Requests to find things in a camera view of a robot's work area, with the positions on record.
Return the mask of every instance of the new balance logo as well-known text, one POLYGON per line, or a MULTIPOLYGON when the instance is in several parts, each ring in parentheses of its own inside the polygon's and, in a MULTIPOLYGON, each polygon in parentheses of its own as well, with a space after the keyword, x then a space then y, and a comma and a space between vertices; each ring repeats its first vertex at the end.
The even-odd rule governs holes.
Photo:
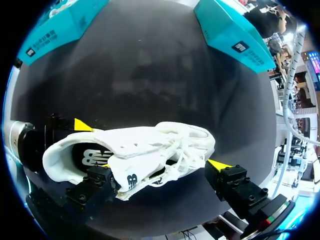
POLYGON ((82 164, 86 166, 94 166, 95 164, 105 165, 112 155, 112 151, 87 149, 83 152, 84 158, 82 159, 82 164))
POLYGON ((137 175, 135 174, 129 175, 126 179, 128 180, 129 189, 134 188, 138 182, 137 175))

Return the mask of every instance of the white cable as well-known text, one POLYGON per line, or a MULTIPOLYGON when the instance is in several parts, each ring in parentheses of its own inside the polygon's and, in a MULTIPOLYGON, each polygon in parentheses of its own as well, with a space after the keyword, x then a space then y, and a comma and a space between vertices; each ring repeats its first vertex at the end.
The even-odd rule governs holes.
POLYGON ((288 71, 288 78, 286 79, 286 85, 285 85, 285 90, 284 90, 283 118, 284 118, 284 123, 285 123, 286 127, 290 130, 290 132, 294 136, 296 136, 297 138, 299 138, 307 143, 310 143, 310 144, 313 144, 316 146, 320 146, 319 141, 313 141, 310 138, 305 137, 305 136, 301 135, 299 132, 297 132, 290 124, 289 118, 288 118, 289 97, 290 97, 290 93, 292 90, 292 85, 294 83, 294 76, 296 73, 296 68, 298 65, 299 56, 301 54, 301 50, 304 45, 304 39, 305 39, 305 32, 298 32, 297 31, 297 34, 295 35, 295 39, 294 39, 293 56, 291 59, 290 69, 288 71))

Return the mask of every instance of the person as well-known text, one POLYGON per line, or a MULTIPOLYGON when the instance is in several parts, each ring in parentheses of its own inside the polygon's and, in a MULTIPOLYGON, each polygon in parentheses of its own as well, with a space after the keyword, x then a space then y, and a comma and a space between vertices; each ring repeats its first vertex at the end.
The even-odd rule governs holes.
POLYGON ((296 30, 296 21, 273 0, 244 0, 257 4, 257 7, 243 16, 255 27, 263 39, 274 33, 283 35, 296 30))

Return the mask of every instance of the cable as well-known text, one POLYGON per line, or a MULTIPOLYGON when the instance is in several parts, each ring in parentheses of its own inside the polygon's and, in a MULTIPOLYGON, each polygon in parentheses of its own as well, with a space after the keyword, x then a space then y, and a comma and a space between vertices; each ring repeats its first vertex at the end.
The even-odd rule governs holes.
POLYGON ((188 230, 188 233, 192 234, 194 236, 194 239, 197 240, 196 236, 192 232, 188 230))
POLYGON ((181 231, 180 233, 182 233, 182 234, 183 234, 183 238, 184 238, 184 240, 186 240, 185 233, 184 233, 183 231, 181 231))
POLYGON ((304 45, 304 39, 305 39, 305 32, 299 32, 298 28, 300 26, 297 26, 297 34, 295 35, 295 39, 294 39, 294 47, 293 47, 293 56, 291 59, 291 63, 290 63, 290 69, 288 71, 288 78, 286 79, 286 85, 285 85, 285 91, 284 91, 284 99, 283 99, 283 119, 284 119, 284 123, 286 125, 286 127, 290 130, 290 132, 296 136, 297 138, 316 145, 316 146, 320 146, 320 142, 319 141, 314 141, 311 140, 308 137, 305 137, 303 135, 301 135, 299 132, 297 132, 292 125, 289 122, 289 117, 288 117, 288 104, 289 104, 289 98, 290 98, 290 93, 292 90, 292 85, 294 83, 294 76, 296 73, 296 68, 299 62, 299 56, 301 54, 301 50, 302 47, 304 45))
POLYGON ((269 232, 263 233, 261 235, 258 235, 256 237, 252 238, 251 240, 265 239, 265 238, 269 238, 269 237, 274 236, 274 235, 281 235, 281 234, 284 234, 284 233, 292 234, 294 231, 295 231, 295 229, 284 229, 284 230, 269 231, 269 232))

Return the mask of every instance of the display screen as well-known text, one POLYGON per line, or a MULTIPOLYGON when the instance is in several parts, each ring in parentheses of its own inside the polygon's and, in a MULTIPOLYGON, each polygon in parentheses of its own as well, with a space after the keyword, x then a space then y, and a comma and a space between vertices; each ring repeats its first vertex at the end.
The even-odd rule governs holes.
MULTIPOLYGON (((295 206, 286 219, 278 227, 279 230, 293 229, 303 220, 314 201, 313 197, 299 196, 295 201, 295 206)), ((288 233, 281 234, 277 240, 284 240, 289 236, 288 233)))
POLYGON ((312 63, 313 69, 317 76, 319 77, 320 74, 320 61, 319 61, 319 55, 316 51, 308 52, 308 57, 312 63))

